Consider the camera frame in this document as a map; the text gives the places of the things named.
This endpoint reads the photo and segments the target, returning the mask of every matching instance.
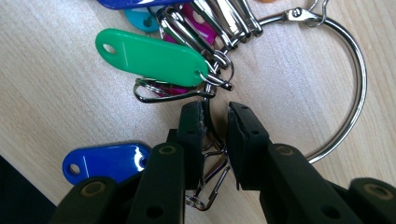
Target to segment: key ring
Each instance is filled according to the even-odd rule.
[[[344,28],[338,22],[325,17],[324,20],[321,16],[310,12],[309,10],[302,9],[300,7],[287,10],[283,13],[276,14],[273,16],[265,17],[259,20],[261,27],[264,25],[276,22],[276,21],[302,21],[302,22],[319,22],[323,25],[328,26],[333,29],[337,34],[339,34],[342,39],[346,42],[349,51],[352,54],[352,58],[355,64],[356,70],[356,91],[353,101],[353,106],[349,111],[346,121],[340,128],[340,130],[332,137],[332,139],[322,148],[317,149],[315,152],[306,156],[310,163],[319,161],[320,159],[331,153],[341,142],[347,137],[350,130],[355,125],[361,110],[363,109],[364,100],[367,92],[367,72],[366,65],[361,53],[361,49],[356,42],[355,38],[349,33],[349,31]]]

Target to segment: wooden surface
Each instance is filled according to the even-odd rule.
[[[307,7],[310,1],[249,3],[260,18]],[[357,125],[339,148],[315,164],[343,187],[359,176],[396,186],[395,11],[393,0],[328,5],[329,17],[360,43],[369,83]],[[139,33],[123,13],[93,0],[0,4],[0,154],[54,203],[72,187],[61,169],[69,151],[129,140],[154,147],[177,127],[181,106],[192,100],[139,103],[133,96],[136,76],[113,68],[95,49],[96,35],[110,27]],[[324,144],[344,121],[353,70],[342,41],[328,29],[268,25],[262,37],[241,44],[230,58],[236,69],[234,91],[218,90],[212,101],[220,132],[229,101],[249,105],[274,142],[304,153]],[[208,212],[188,208],[186,214],[187,223],[264,221],[258,194],[236,191],[233,175]]]

